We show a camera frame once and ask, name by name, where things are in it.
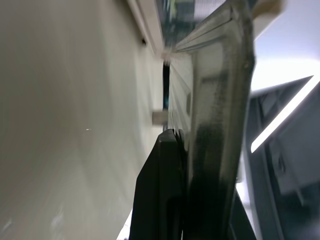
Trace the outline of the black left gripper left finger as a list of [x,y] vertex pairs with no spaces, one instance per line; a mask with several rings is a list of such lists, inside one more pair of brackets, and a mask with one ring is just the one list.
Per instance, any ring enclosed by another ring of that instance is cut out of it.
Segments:
[[129,239],[182,238],[185,166],[181,137],[174,129],[163,131],[136,179]]

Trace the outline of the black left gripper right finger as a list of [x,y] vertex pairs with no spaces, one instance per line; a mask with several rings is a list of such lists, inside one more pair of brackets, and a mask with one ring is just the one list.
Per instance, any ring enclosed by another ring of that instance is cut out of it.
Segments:
[[256,240],[252,225],[249,221],[242,201],[234,190],[232,208],[230,213],[230,222],[228,227],[229,240]]

